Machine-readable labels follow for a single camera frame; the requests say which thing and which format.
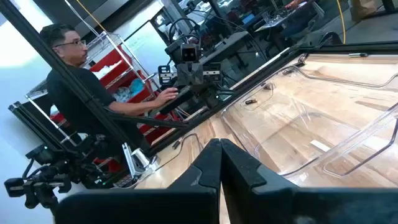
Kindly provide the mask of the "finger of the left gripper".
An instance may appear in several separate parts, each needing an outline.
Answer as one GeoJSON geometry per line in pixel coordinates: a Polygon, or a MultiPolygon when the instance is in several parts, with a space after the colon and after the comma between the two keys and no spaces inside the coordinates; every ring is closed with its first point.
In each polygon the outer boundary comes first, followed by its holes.
{"type": "Polygon", "coordinates": [[[178,76],[178,85],[188,85],[190,81],[190,71],[188,70],[187,64],[179,64],[177,65],[177,76],[178,76]]]}
{"type": "Polygon", "coordinates": [[[190,72],[190,83],[192,85],[201,85],[203,83],[203,65],[200,63],[193,63],[190,72]]]}

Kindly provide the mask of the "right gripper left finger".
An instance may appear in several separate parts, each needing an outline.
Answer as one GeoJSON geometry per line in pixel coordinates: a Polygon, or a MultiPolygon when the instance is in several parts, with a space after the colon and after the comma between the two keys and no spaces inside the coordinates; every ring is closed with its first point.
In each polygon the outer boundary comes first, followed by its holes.
{"type": "Polygon", "coordinates": [[[166,189],[88,190],[63,199],[55,224],[218,224],[221,141],[212,139],[166,189]]]}

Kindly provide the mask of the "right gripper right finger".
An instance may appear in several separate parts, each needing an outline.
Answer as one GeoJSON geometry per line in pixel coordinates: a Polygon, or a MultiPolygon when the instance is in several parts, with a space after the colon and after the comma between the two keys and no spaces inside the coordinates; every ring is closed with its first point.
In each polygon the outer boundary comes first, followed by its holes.
{"type": "Polygon", "coordinates": [[[231,224],[398,224],[398,189],[299,187],[221,140],[231,224]]]}

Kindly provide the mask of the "red storage bin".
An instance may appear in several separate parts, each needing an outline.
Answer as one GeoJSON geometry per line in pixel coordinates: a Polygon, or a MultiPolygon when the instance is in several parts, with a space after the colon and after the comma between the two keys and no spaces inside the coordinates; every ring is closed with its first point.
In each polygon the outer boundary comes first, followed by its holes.
{"type": "Polygon", "coordinates": [[[106,88],[115,84],[122,75],[131,70],[132,58],[123,50],[121,45],[113,49],[100,61],[94,64],[90,71],[93,72],[106,88]]]}
{"type": "MultiPolygon", "coordinates": [[[[155,119],[159,120],[165,120],[165,121],[180,121],[179,117],[172,111],[169,114],[157,114],[155,119]]],[[[147,142],[151,145],[156,139],[161,137],[163,134],[165,134],[167,131],[170,130],[170,128],[167,127],[154,127],[154,126],[149,126],[148,124],[138,124],[137,127],[139,128],[139,131],[144,135],[145,139],[147,142]]]]}
{"type": "Polygon", "coordinates": [[[153,98],[152,87],[149,80],[143,82],[144,76],[140,70],[125,72],[110,84],[106,89],[117,102],[139,103],[153,98]]]}

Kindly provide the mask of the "grey work desk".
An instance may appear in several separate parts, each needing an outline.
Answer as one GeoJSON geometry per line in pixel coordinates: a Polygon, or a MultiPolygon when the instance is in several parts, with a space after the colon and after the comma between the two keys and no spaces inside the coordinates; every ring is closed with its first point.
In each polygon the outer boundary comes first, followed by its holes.
{"type": "Polygon", "coordinates": [[[226,58],[230,58],[239,49],[243,48],[247,42],[252,40],[250,33],[247,31],[237,32],[225,39],[212,53],[199,59],[201,64],[221,62],[226,58]]]}

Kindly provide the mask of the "clear plastic bin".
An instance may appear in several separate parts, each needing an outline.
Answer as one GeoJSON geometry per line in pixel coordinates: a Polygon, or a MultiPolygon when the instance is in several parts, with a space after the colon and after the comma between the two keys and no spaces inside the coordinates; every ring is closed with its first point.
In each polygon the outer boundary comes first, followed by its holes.
{"type": "Polygon", "coordinates": [[[398,74],[287,68],[222,112],[243,148],[300,186],[398,188],[398,74]]]}

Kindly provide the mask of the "person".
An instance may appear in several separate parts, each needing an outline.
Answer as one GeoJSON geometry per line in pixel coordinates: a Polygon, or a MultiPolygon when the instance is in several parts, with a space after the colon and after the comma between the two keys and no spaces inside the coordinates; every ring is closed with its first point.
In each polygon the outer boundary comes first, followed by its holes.
{"type": "MultiPolygon", "coordinates": [[[[159,96],[147,102],[121,103],[105,89],[91,71],[82,68],[88,49],[76,30],[66,24],[51,24],[39,32],[42,40],[63,60],[72,74],[79,78],[99,102],[112,111],[129,116],[138,116],[159,108],[178,95],[177,88],[167,88],[159,96]]],[[[62,76],[51,70],[46,78],[47,92],[53,104],[64,118],[79,132],[106,134],[106,129],[97,117],[63,81],[62,76]]]]}

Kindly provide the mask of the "black office chair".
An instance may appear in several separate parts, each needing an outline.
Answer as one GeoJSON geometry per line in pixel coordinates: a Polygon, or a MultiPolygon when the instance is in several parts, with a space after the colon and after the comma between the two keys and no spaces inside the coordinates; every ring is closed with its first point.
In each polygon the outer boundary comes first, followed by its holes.
{"type": "Polygon", "coordinates": [[[327,32],[319,40],[318,46],[322,47],[325,45],[341,45],[342,43],[343,41],[336,32],[327,32]]]}

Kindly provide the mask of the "brown cardboard box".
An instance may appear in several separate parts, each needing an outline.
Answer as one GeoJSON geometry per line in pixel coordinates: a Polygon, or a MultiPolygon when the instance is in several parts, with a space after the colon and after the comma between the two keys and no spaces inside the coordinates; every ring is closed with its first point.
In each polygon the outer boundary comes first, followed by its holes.
{"type": "Polygon", "coordinates": [[[360,21],[377,11],[376,0],[349,0],[349,9],[353,21],[360,21]]]}

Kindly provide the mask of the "silver metal bracket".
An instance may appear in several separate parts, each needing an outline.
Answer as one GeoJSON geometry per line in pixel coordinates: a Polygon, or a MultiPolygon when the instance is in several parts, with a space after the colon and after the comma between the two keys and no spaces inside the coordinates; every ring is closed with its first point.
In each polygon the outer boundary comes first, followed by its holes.
{"type": "Polygon", "coordinates": [[[130,175],[134,182],[138,182],[141,179],[146,178],[159,168],[157,156],[148,158],[144,155],[141,148],[132,150],[126,142],[122,145],[122,149],[130,175]]]}

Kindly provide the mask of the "black aluminium table frame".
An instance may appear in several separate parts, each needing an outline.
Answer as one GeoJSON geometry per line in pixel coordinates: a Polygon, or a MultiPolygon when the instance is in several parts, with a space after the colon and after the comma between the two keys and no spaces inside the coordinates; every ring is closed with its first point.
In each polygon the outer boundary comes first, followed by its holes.
{"type": "MultiPolygon", "coordinates": [[[[361,73],[368,72],[371,77],[380,77],[387,73],[398,74],[398,46],[383,49],[379,44],[367,43],[327,45],[319,49],[286,50],[241,81],[236,89],[242,90],[241,96],[243,96],[266,78],[289,66],[309,71],[318,71],[322,68],[329,68],[334,72],[357,70],[361,73]],[[368,53],[368,57],[349,57],[349,54],[359,52],[368,53]]],[[[161,148],[160,167],[139,182],[138,187],[140,189],[168,187],[182,175],[199,155],[203,146],[212,138],[226,138],[243,148],[222,120],[221,114],[227,107],[202,121],[190,131],[174,129],[156,140],[156,145],[161,148]]]]}

